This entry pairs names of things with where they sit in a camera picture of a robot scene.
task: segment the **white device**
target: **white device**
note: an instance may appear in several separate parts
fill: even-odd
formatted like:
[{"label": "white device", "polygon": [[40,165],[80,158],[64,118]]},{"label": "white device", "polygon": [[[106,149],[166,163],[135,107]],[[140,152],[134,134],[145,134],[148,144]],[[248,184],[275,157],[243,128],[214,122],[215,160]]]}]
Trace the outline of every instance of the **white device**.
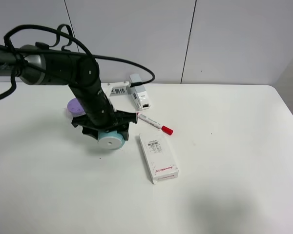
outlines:
[{"label": "white device", "polygon": [[[141,82],[139,74],[130,75],[130,83]],[[135,102],[139,111],[150,108],[150,101],[147,95],[147,91],[143,85],[129,88],[129,94],[131,94],[133,101]]]},{"label": "white device", "polygon": [[130,94],[139,111],[150,108],[151,105],[145,87],[143,85],[130,87],[131,83],[142,82],[139,74],[132,74],[129,78],[130,82],[109,83],[105,92],[107,97]]}]

